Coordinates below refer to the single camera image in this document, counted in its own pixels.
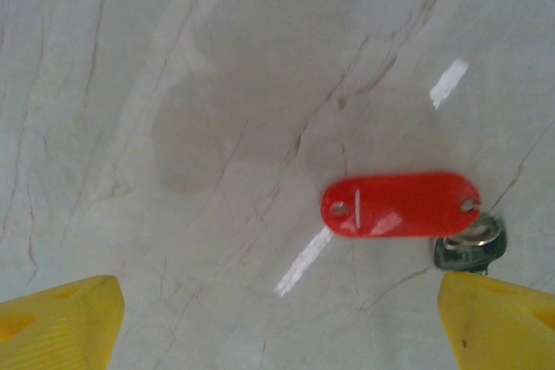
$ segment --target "marble floor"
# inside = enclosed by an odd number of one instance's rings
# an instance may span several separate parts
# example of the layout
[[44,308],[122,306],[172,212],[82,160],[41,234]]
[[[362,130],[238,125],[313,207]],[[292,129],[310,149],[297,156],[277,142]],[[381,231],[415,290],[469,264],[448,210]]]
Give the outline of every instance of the marble floor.
[[114,274],[111,369],[455,369],[425,240],[321,241],[448,169],[555,291],[555,0],[0,0],[0,298]]

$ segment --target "marble surface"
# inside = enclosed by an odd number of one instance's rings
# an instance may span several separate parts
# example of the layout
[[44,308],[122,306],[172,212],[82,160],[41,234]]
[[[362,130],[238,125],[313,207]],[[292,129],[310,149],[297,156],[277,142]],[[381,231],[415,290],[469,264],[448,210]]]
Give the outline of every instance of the marble surface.
[[506,218],[491,276],[555,291],[554,22],[555,0],[0,0],[0,297],[116,275],[112,369],[455,369],[427,241],[333,237],[273,289],[331,181],[441,168]]

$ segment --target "floor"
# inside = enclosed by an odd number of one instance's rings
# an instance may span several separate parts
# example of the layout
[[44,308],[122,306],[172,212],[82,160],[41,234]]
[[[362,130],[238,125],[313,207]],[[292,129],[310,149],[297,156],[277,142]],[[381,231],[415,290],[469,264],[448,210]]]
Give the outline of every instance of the floor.
[[554,292],[553,22],[555,0],[0,0],[0,299],[116,275],[111,369],[455,369],[430,242],[331,237],[319,199],[460,172],[506,219],[490,275]]

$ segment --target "red key tag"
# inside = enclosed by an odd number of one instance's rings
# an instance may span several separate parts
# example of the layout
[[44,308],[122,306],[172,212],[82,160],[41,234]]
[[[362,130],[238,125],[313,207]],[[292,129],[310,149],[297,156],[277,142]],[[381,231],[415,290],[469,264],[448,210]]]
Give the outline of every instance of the red key tag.
[[424,172],[343,179],[325,191],[321,212],[344,237],[444,237],[469,227],[479,203],[461,175]]

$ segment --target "yellow plastic object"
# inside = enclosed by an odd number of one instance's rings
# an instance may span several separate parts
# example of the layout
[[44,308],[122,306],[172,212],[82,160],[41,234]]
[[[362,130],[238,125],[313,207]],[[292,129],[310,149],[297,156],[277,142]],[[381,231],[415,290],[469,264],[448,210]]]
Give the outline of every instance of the yellow plastic object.
[[114,276],[0,303],[0,369],[104,370],[122,319]]
[[555,369],[554,295],[451,272],[438,307],[460,370]]

